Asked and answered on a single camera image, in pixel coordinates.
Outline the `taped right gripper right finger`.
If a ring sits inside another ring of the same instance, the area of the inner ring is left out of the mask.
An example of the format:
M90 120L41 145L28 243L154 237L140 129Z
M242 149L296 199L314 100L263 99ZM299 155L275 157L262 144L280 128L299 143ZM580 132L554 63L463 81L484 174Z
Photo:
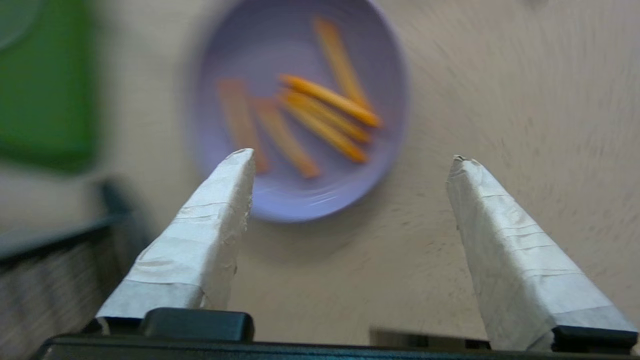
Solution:
M490 344L506 351L631 351L639 331L475 159L446 181Z

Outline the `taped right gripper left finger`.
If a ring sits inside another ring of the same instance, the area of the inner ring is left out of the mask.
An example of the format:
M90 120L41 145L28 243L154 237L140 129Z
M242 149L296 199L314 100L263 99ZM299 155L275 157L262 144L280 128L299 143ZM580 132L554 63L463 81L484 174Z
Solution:
M249 148L215 167L96 313L104 335L114 332L111 319L140 320L159 308L227 309L255 173Z

